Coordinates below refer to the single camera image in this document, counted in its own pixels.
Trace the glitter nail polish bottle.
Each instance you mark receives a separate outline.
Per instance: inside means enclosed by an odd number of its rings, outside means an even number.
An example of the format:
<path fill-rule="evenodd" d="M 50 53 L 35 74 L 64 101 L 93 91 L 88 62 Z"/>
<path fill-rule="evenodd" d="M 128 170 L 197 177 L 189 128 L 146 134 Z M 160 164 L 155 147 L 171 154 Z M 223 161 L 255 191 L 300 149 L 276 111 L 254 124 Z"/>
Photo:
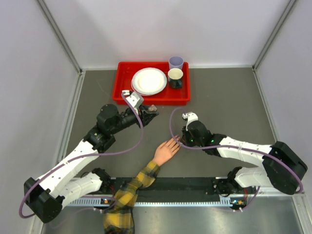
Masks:
<path fill-rule="evenodd" d="M 148 107 L 148 111 L 149 112 L 157 112 L 157 108 L 156 108 L 155 105 L 151 105 L 151 106 Z"/>

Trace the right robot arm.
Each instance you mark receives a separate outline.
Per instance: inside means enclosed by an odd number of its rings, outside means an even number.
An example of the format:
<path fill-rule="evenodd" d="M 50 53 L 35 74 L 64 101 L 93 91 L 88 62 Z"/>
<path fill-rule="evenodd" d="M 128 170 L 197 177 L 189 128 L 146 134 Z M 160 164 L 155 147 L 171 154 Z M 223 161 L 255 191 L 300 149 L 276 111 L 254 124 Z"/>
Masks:
<path fill-rule="evenodd" d="M 293 195 L 301 187 L 307 165 L 284 142 L 259 145 L 235 140 L 223 134 L 212 134 L 205 125 L 195 120 L 182 128 L 183 143 L 198 147 L 206 154 L 231 158 L 252 164 L 252 168 L 236 167 L 227 175 L 229 191 L 239 193 L 247 187 L 273 187 Z"/>

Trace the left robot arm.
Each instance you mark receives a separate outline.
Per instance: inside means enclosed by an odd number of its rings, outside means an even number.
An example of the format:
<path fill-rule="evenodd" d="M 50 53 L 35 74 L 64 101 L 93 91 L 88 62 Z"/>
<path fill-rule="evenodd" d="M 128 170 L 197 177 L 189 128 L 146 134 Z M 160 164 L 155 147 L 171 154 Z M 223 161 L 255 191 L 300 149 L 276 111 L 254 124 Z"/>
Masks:
<path fill-rule="evenodd" d="M 49 223 L 74 200 L 97 191 L 108 192 L 110 177 L 103 169 L 95 168 L 77 181 L 72 178 L 105 154 L 115 143 L 116 133 L 134 124 L 143 128 L 158 114 L 154 105 L 129 107 L 121 113 L 113 104 L 102 106 L 96 125 L 68 156 L 46 174 L 25 181 L 22 204 L 26 204 L 43 223 Z"/>

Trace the mannequin hand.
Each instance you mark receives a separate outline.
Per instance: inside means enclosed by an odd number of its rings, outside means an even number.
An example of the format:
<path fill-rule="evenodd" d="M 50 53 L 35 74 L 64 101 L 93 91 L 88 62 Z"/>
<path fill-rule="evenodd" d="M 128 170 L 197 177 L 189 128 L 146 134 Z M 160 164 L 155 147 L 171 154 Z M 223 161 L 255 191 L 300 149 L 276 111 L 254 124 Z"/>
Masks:
<path fill-rule="evenodd" d="M 170 160 L 180 149 L 180 145 L 176 142 L 176 140 L 180 140 L 178 135 L 159 145 L 155 151 L 152 161 L 158 166 L 161 166 Z"/>

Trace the yellow plaid sleeve forearm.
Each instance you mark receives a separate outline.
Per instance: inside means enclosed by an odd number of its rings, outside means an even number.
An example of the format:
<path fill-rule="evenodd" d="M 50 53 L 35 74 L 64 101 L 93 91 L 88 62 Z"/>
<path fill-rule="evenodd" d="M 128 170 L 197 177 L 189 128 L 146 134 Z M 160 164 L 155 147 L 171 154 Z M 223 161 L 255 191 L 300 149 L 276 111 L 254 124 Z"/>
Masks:
<path fill-rule="evenodd" d="M 103 217 L 104 232 L 106 234 L 134 233 L 133 208 L 138 198 L 138 192 L 140 189 L 151 186 L 159 171 L 160 167 L 155 162 L 150 161 L 135 178 L 116 192 L 114 196 L 117 200 L 115 205 Z"/>

